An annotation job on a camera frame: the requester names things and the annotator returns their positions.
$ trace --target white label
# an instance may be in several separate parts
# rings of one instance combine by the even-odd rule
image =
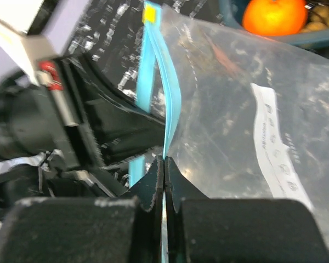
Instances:
[[[257,103],[253,140],[259,167],[271,193],[275,198],[298,200],[312,210],[312,202],[290,160],[289,147],[281,140],[275,91],[254,83],[251,88]]]

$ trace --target blue zipper seal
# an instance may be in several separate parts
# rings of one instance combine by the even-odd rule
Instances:
[[[173,61],[160,31],[161,7],[148,1],[145,1],[144,4],[145,8],[150,7],[152,9],[155,17],[153,18],[154,21],[144,21],[136,105],[142,110],[150,112],[157,60],[166,101],[166,128],[163,146],[163,157],[165,158],[179,121],[181,93]],[[136,184],[144,174],[145,157],[141,156],[131,161],[129,164],[129,186],[132,187]]]

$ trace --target plastic bag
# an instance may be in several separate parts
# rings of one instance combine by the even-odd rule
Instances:
[[[208,197],[303,202],[329,246],[329,60],[161,12],[181,91],[168,155]]]

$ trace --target gray plastic crate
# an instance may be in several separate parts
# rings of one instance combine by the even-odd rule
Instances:
[[[242,17],[249,0],[219,0],[220,12],[226,26],[245,30],[242,26]],[[329,47],[329,29],[295,34],[284,37],[271,37],[271,39],[296,45],[304,49],[317,49]]]

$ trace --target red component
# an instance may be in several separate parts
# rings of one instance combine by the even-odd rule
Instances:
[[[61,84],[61,79],[59,77],[59,74],[55,68],[54,63],[51,61],[41,61],[39,62],[39,67],[42,71],[49,73],[53,79],[53,82],[49,85],[49,90],[63,90]]]

